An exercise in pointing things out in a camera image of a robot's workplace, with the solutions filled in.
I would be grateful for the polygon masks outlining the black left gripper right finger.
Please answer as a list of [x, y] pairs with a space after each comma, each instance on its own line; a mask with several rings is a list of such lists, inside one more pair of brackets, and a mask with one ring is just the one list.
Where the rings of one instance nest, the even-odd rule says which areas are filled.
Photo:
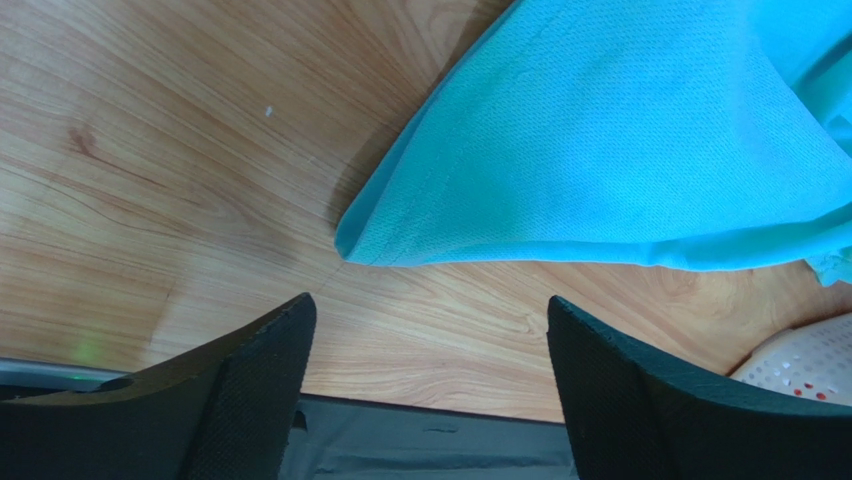
[[851, 410], [751, 386], [561, 297], [547, 340], [583, 479], [847, 479]]

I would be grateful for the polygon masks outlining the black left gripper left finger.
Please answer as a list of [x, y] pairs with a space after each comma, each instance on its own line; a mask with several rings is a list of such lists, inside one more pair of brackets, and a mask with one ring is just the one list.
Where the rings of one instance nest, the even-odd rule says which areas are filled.
[[89, 392], [1, 385], [5, 479], [274, 479], [316, 305], [257, 320]]

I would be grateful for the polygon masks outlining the mint green t shirt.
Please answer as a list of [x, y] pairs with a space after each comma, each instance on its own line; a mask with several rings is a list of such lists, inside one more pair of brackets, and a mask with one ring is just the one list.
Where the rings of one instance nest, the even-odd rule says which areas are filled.
[[349, 262], [851, 279], [847, 1], [516, 1], [342, 216]]

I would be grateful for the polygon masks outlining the white laundry basket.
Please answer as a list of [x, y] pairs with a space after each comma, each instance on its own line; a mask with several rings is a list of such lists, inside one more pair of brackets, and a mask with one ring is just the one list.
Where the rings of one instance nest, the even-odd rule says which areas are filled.
[[849, 406], [851, 315], [773, 335], [730, 378], [789, 396]]

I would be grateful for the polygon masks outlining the aluminium front rail frame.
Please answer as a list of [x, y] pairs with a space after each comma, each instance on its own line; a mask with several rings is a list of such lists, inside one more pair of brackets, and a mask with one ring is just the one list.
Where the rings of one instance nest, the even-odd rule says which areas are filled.
[[3, 387], [89, 392], [126, 375], [126, 372], [78, 365], [1, 358]]

